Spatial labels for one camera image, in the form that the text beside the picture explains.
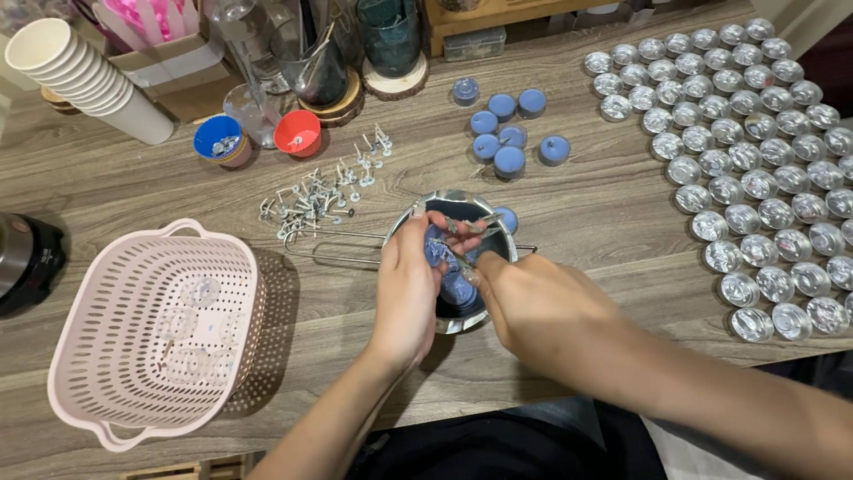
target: pink plastic basket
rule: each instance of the pink plastic basket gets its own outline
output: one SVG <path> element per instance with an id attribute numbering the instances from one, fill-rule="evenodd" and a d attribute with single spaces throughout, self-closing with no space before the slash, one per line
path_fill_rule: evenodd
<path id="1" fill-rule="evenodd" d="M 183 228 L 200 236 L 172 236 Z M 74 299 L 50 364 L 50 405 L 113 452 L 201 427 L 249 373 L 265 297 L 246 244 L 195 220 L 119 238 Z M 144 430 L 118 438 L 111 424 Z"/>

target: small plastic box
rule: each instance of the small plastic box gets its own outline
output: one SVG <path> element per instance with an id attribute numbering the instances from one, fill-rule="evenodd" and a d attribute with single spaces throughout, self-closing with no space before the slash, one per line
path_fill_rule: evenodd
<path id="1" fill-rule="evenodd" d="M 444 38 L 444 59 L 462 61 L 499 56 L 506 41 L 507 29 L 503 25 L 450 35 Z"/>

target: stack of paper cups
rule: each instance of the stack of paper cups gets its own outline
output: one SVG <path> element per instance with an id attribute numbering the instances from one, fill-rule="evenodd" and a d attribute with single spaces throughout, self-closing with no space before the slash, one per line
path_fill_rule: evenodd
<path id="1" fill-rule="evenodd" d="M 6 46 L 6 62 L 74 107 L 139 140 L 164 142 L 175 126 L 63 20 L 21 28 Z"/>

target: wood grain tabletop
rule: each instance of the wood grain tabletop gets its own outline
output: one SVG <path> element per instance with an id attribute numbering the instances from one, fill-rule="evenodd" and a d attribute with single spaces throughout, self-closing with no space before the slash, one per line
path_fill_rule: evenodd
<path id="1" fill-rule="evenodd" d="M 644 328 L 739 366 L 853 348 L 853 333 L 803 342 L 739 342 L 725 328 L 732 308 L 714 294 L 718 276 L 699 262 L 702 247 L 687 234 L 689 217 L 673 207 L 675 188 L 664 164 L 648 153 L 639 115 L 608 123 L 597 111 L 581 60 L 622 42 L 663 38 L 700 26 L 718 28 L 755 15 L 749 2 L 712 3 L 656 15 L 645 24 L 601 26 L 510 44 L 503 56 L 432 66 L 426 89 L 401 102 L 369 98 L 348 126 L 323 133 L 304 161 L 263 151 L 226 171 L 191 146 L 195 127 L 182 125 L 167 142 L 147 146 L 97 119 L 63 116 L 31 93 L 15 99 L 0 146 L 0 209 L 31 215 L 68 234 L 68 262 L 50 298 L 0 321 L 0 478 L 115 477 L 120 471 L 202 460 L 272 446 L 349 365 L 368 340 L 374 316 L 375 270 L 286 257 L 276 229 L 258 221 L 258 205 L 315 167 L 350 163 L 352 144 L 374 122 L 391 135 L 393 156 L 360 189 L 357 214 L 342 229 L 385 233 L 414 199 L 437 189 L 479 193 L 519 216 L 516 242 L 583 269 Z M 454 80 L 474 77 L 475 108 L 450 101 Z M 523 178 L 503 182 L 472 155 L 467 122 L 497 92 L 524 88 L 548 96 L 545 115 L 525 120 L 530 134 Z M 572 141 L 571 159 L 545 167 L 532 158 L 538 139 Z M 252 374 L 225 409 L 186 436 L 149 440 L 111 454 L 95 435 L 61 422 L 48 403 L 51 357 L 86 269 L 114 239 L 190 217 L 210 231 L 243 239 L 270 287 L 260 350 Z M 378 245 L 335 240 L 296 248 L 378 257 Z M 439 337 L 421 370 L 397 389 L 377 428 L 446 419 L 570 392 L 525 369 L 497 341 L 486 321 Z"/>

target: pot handle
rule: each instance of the pot handle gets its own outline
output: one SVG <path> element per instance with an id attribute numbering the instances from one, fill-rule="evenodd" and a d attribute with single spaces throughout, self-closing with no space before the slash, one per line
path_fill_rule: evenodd
<path id="1" fill-rule="evenodd" d="M 343 235 L 345 237 L 361 237 L 361 238 L 379 238 L 385 239 L 385 235 L 378 235 L 375 233 L 361 233 L 358 231 L 323 231 L 323 230 L 313 230 L 307 228 L 297 228 L 295 230 L 291 230 L 284 236 L 284 251 L 290 255 L 295 255 L 299 257 L 307 257 L 319 260 L 335 260 L 335 261 L 351 261 L 354 263 L 367 263 L 369 265 L 379 265 L 378 260 L 370 260 L 364 258 L 353 258 L 353 257 L 341 257 L 336 255 L 319 255 L 319 254 L 306 254 L 302 252 L 297 252 L 295 250 L 291 250 L 287 245 L 288 243 L 293 243 L 291 240 L 296 239 L 296 235 L 300 232 L 303 233 L 325 233 L 327 235 Z M 532 254 L 535 254 L 539 248 L 535 245 L 516 245 L 516 250 L 530 250 Z"/>

